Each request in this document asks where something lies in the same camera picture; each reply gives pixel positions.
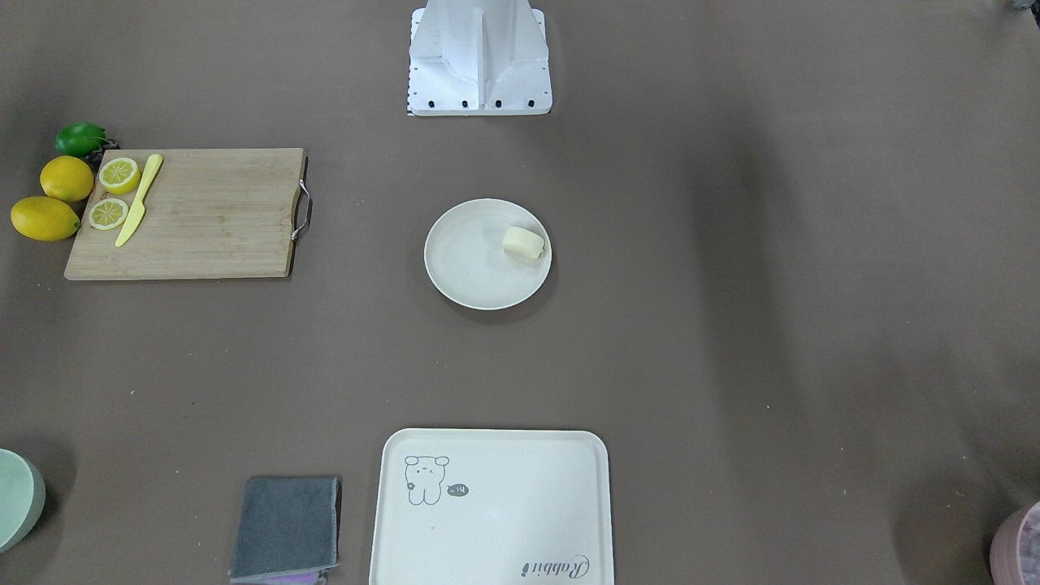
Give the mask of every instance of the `cloth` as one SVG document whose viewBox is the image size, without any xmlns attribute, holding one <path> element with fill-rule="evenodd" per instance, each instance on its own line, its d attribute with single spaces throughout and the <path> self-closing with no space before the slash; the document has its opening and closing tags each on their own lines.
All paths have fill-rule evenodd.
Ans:
<svg viewBox="0 0 1040 585">
<path fill-rule="evenodd" d="M 314 584 L 336 566 L 339 479 L 251 478 L 242 490 L 232 583 Z"/>
</svg>

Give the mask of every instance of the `cartoon bear print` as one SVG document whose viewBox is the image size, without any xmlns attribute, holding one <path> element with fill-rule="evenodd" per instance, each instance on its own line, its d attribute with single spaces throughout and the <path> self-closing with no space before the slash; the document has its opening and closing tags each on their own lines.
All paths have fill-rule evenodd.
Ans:
<svg viewBox="0 0 1040 585">
<path fill-rule="evenodd" d="M 447 457 L 405 458 L 405 479 L 408 480 L 408 501 L 413 506 L 433 506 L 441 499 L 441 482 L 444 481 L 444 466 Z"/>
</svg>

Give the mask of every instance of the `green bowl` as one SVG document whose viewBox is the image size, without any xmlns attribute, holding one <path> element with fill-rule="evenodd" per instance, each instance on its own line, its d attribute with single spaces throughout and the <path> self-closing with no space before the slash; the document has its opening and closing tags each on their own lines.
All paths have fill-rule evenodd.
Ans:
<svg viewBox="0 0 1040 585">
<path fill-rule="evenodd" d="M 17 453 L 0 449 L 0 553 L 32 530 L 44 510 L 44 477 Z"/>
</svg>

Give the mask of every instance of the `lime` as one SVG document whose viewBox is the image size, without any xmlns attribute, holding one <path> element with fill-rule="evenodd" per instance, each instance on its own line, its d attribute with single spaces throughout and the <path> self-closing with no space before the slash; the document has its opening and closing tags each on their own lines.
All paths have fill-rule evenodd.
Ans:
<svg viewBox="0 0 1040 585">
<path fill-rule="evenodd" d="M 101 148 L 105 139 L 105 129 L 89 122 L 79 122 L 66 126 L 54 138 L 54 148 L 61 154 L 82 158 Z"/>
</svg>

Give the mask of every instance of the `lemon slice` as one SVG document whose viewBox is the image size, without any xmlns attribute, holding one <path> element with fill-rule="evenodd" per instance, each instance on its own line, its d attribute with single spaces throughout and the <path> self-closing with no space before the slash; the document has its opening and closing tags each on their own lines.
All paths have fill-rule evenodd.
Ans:
<svg viewBox="0 0 1040 585">
<path fill-rule="evenodd" d="M 123 195 L 137 188 L 140 169 L 133 158 L 113 158 L 98 171 L 101 186 L 112 195 Z"/>
<path fill-rule="evenodd" d="M 90 227 L 99 230 L 116 228 L 127 219 L 129 207 L 122 199 L 105 199 L 90 207 L 86 214 Z"/>
</svg>

